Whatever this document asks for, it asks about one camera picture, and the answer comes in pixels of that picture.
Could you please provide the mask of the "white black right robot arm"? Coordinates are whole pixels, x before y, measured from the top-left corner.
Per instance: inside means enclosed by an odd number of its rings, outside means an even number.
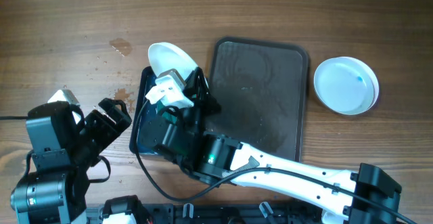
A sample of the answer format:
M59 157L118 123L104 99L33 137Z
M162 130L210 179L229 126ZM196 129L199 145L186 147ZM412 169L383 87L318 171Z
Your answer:
M323 223L396 223L401 186L381 168L361 164L357 172L322 169L262 152L232 137L208 132L207 116L221 105L200 68L187 76L170 69L146 93L156 115L142 122L136 146L176 164L214 189L224 183L278 192L319 207Z

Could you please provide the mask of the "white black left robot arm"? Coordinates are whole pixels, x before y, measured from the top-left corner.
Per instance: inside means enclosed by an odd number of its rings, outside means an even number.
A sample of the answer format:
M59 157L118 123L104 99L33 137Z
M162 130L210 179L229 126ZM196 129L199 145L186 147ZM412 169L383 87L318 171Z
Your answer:
M101 153L132 123L125 103L104 98L100 109L84 115L69 102L50 102L28 112L26 130L32 150L26 169L11 192L11 208L19 223L85 222L85 195L92 183L89 168L107 162Z

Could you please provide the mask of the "white plate blue smear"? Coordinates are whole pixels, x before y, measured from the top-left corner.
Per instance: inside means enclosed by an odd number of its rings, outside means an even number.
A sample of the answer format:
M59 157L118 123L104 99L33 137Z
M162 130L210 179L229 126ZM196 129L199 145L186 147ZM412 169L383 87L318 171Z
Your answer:
M348 116L371 109L380 92L374 71L352 57L330 58L320 63L314 73L313 86L326 107Z

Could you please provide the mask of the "white plate blue dot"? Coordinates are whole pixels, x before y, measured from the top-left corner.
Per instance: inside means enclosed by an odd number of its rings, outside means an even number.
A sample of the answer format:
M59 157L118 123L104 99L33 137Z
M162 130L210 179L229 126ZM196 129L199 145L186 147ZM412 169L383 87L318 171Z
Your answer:
M148 49L148 60L156 76L175 69L183 80L198 67L196 62L182 49L167 42L154 43Z

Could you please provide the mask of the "green yellow sponge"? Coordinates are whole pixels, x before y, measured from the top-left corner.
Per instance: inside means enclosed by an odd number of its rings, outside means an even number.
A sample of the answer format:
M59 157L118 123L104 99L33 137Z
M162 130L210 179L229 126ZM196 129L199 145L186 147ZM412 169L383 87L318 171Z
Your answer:
M180 109L176 106L165 106L157 113L157 117L166 124L178 125L182 121Z

